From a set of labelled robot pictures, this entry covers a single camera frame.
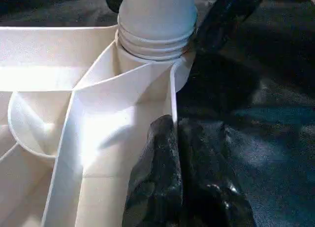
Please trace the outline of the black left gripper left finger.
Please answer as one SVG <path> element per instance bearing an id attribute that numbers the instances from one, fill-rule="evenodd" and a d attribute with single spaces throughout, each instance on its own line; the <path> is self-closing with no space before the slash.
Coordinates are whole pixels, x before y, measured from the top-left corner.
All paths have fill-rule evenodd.
<path id="1" fill-rule="evenodd" d="M 132 168 L 124 209 L 126 227 L 177 227 L 183 181 L 173 119 L 163 115 L 148 129 L 147 141 Z"/>

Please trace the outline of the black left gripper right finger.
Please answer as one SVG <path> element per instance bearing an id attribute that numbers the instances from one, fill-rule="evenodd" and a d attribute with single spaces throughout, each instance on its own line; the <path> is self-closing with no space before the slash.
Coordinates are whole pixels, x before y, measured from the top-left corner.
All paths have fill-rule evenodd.
<path id="1" fill-rule="evenodd" d="M 209 132 L 196 119 L 178 123 L 185 227 L 253 227 L 250 203 Z"/>

